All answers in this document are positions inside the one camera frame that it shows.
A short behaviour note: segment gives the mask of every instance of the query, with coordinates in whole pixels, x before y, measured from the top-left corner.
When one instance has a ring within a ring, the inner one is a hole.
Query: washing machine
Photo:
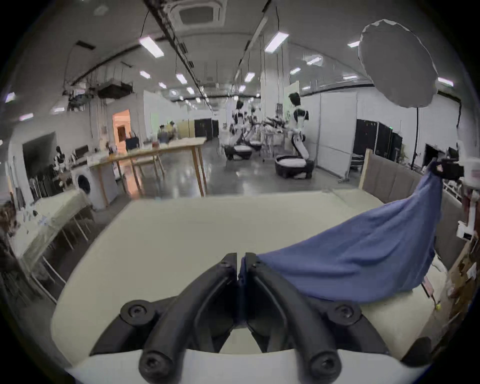
[[[110,204],[119,194],[113,167],[111,164],[105,164],[102,167],[91,168],[83,165],[71,169],[72,181],[76,189],[84,191],[90,199],[94,209],[105,209],[105,201],[100,187],[99,172],[102,172],[103,186],[105,195],[107,195]]]

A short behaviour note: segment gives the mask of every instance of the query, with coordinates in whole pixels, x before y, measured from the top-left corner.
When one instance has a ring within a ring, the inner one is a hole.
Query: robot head
[[[288,98],[294,106],[297,107],[300,105],[300,95],[298,94],[298,92],[291,93],[290,95],[288,95]]]

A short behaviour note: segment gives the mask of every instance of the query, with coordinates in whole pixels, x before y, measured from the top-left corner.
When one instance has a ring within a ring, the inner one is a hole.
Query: wooden table
[[[155,157],[156,155],[160,155],[162,153],[167,153],[167,152],[179,152],[179,151],[190,150],[192,152],[193,166],[195,167],[195,174],[197,176],[198,188],[200,190],[200,195],[203,197],[205,194],[207,194],[207,182],[205,179],[204,162],[202,159],[202,150],[201,150],[201,146],[205,143],[205,141],[206,141],[206,137],[186,137],[184,139],[171,141],[168,144],[160,144],[160,146],[157,148],[134,149],[129,151],[126,154],[113,154],[113,155],[110,155],[108,158],[100,161],[99,163],[91,165],[91,167],[99,168],[106,164],[117,163],[123,189],[125,193],[127,193],[125,181],[123,179],[123,176],[120,170],[120,161],[130,160],[130,163],[132,165],[133,177],[135,178],[135,183],[137,184],[138,192],[142,194],[142,188],[140,187],[140,183],[138,182],[138,176],[135,171],[133,159],[136,159],[139,157],[150,157],[150,156]],[[200,167],[202,168],[202,176],[204,179],[205,192],[202,188],[202,181],[200,179],[200,170],[198,168],[199,162],[200,162]],[[102,173],[99,172],[98,174],[100,179],[100,188],[102,190],[103,199],[105,201],[105,206],[108,206],[108,199],[107,199],[107,195],[105,194],[105,188],[103,186]]]

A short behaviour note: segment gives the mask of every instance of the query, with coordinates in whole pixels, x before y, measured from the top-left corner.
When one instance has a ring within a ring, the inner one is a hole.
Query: air conditioning vent
[[[163,6],[176,31],[223,27],[227,0],[173,0]]]

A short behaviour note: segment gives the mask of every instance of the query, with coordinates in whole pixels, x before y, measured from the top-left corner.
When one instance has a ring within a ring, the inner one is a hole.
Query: screw
[[[131,317],[140,317],[145,315],[146,313],[147,313],[146,308],[143,305],[138,305],[138,304],[132,305],[128,310],[128,314]]]
[[[348,305],[340,305],[336,310],[337,312],[340,312],[340,314],[346,319],[349,319],[353,316],[353,309]]]

